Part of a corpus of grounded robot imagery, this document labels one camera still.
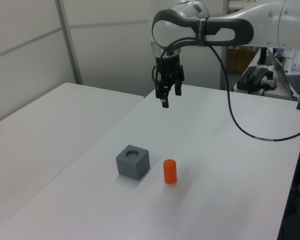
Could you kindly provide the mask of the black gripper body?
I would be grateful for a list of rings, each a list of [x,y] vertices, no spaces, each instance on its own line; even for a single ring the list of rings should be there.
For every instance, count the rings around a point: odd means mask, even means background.
[[[179,54],[168,58],[163,57],[162,59],[156,57],[155,61],[157,63],[157,71],[161,76],[171,75],[182,68]]]

